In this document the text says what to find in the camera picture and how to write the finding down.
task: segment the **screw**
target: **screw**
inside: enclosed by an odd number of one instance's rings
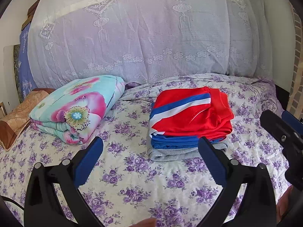
[[[64,166],[69,165],[69,163],[70,163],[70,160],[69,160],[69,159],[64,159],[64,160],[62,161],[62,165],[64,165]]]
[[[36,163],[34,167],[35,167],[36,169],[39,169],[39,168],[41,167],[41,163],[40,163],[40,162]]]
[[[260,167],[261,169],[265,169],[265,168],[266,168],[266,165],[264,165],[263,163],[260,163],[260,164],[259,164],[259,167]]]
[[[234,166],[239,165],[239,161],[237,161],[236,159],[232,159],[232,160],[230,161],[230,163],[231,163],[232,165],[234,165]]]

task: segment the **cable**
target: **cable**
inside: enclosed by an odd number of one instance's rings
[[[19,205],[17,202],[15,202],[14,200],[12,200],[11,198],[8,198],[8,197],[2,196],[2,195],[0,195],[0,196],[2,197],[2,199],[4,201],[9,201],[11,203],[14,203],[17,207],[21,208],[24,211],[24,207],[22,207],[21,205]]]

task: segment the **blue gripper pad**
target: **blue gripper pad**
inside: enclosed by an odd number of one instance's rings
[[[215,148],[210,144],[210,142],[206,141],[202,137],[198,141],[198,151],[207,168],[209,169],[212,177],[214,178],[216,184],[225,187],[227,182],[226,168],[216,155]]]
[[[296,119],[290,112],[284,111],[281,115],[282,120],[293,128],[296,133],[303,135],[303,124]]]
[[[76,188],[86,183],[102,152],[103,141],[100,137],[96,137],[87,147],[84,157],[74,170],[74,185]]]

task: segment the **blue stripe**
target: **blue stripe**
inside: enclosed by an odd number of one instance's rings
[[[164,106],[158,107],[158,108],[154,108],[151,111],[151,114],[149,116],[149,119],[151,119],[155,114],[160,114],[163,112],[166,112],[170,109],[182,106],[186,103],[192,102],[192,101],[198,101],[198,100],[203,100],[203,99],[207,99],[210,98],[210,94],[209,93],[205,93],[205,94],[200,94],[200,95],[195,95],[195,96],[190,96],[187,98],[184,98],[182,100],[176,101],[176,102],[172,102],[169,104],[166,104]]]
[[[155,138],[158,135],[152,135],[152,139],[151,139],[151,146],[153,148],[160,148],[160,149],[180,149],[180,148],[194,148],[194,147],[198,147],[198,140],[199,138],[196,137],[196,140],[193,140],[193,136],[188,136],[188,141],[185,141],[185,136],[182,137],[182,139],[178,140],[179,137],[175,136],[175,140],[166,140],[164,142],[158,141]],[[222,141],[224,138],[218,138],[215,140],[209,140],[210,143],[218,143],[220,141]]]

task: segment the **white wall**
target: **white wall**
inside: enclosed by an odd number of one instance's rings
[[[3,102],[9,113],[19,103],[16,86],[6,83],[7,71],[3,66],[3,51],[5,46],[19,44],[21,26],[27,19],[28,9],[37,0],[12,0],[0,19],[0,103]]]
[[[289,0],[264,0],[272,40],[274,83],[290,91],[294,72],[296,36]]]

